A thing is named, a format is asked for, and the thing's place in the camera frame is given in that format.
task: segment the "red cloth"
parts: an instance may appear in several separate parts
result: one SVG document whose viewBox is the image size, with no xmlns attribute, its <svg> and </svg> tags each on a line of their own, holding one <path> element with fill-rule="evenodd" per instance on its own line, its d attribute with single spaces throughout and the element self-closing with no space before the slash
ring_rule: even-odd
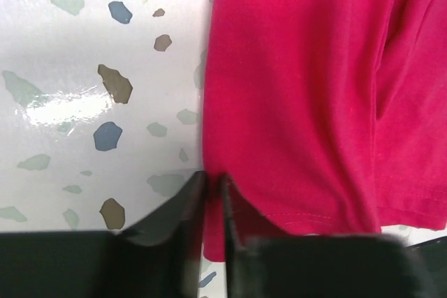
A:
<svg viewBox="0 0 447 298">
<path fill-rule="evenodd" d="M 203 159 L 291 234 L 447 221 L 447 0 L 214 0 Z M 216 184 L 205 256 L 223 260 Z"/>
</svg>

